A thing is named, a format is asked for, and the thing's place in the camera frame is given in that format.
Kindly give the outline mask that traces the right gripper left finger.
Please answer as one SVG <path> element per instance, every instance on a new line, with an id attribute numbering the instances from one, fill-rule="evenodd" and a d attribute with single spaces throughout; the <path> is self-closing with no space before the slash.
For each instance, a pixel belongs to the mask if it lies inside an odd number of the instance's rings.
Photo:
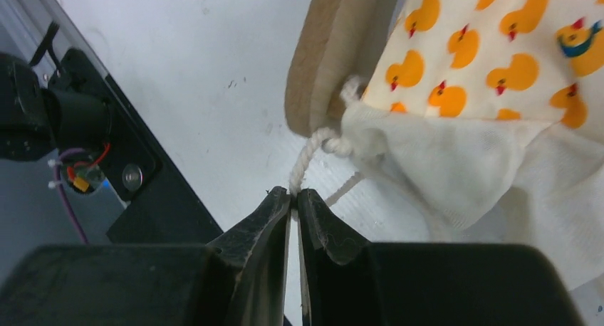
<path id="1" fill-rule="evenodd" d="M 282 325 L 291 197 L 275 186 L 258 207 L 207 244 L 220 325 Z"/>

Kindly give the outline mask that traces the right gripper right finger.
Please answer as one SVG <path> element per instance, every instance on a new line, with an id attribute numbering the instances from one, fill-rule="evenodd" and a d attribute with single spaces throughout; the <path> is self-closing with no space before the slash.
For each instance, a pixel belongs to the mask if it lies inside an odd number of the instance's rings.
<path id="1" fill-rule="evenodd" d="M 297 194 L 304 325 L 361 325 L 371 319 L 369 240 L 337 217 L 314 189 Z"/>

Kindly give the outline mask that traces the orange patterned pet mattress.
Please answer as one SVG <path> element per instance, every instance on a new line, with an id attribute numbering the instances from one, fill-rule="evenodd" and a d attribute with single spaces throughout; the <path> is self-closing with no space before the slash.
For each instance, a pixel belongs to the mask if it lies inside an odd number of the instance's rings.
<path id="1" fill-rule="evenodd" d="M 369 78 L 350 75 L 314 153 L 409 194 L 432 237 L 492 211 L 569 289 L 603 282 L 603 0 L 405 0 Z"/>

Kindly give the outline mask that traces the wooden pet bed frame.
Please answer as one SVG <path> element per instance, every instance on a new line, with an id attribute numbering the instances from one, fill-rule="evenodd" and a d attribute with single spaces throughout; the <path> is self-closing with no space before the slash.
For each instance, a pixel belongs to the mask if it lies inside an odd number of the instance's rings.
<path id="1" fill-rule="evenodd" d="M 350 75 L 369 78 L 405 0 L 311 0 L 286 81 L 289 129 L 308 137 L 339 123 Z"/>

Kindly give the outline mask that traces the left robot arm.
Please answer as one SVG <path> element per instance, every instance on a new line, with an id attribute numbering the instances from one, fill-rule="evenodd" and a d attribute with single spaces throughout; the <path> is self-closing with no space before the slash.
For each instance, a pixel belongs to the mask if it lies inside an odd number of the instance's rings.
<path id="1" fill-rule="evenodd" d="M 34 66 L 50 56 L 58 79 L 71 79 L 53 47 L 60 26 L 51 22 L 29 61 L 1 53 L 1 158 L 36 162 L 57 149 L 76 154 L 110 150 L 111 109 L 99 96 L 40 84 Z"/>

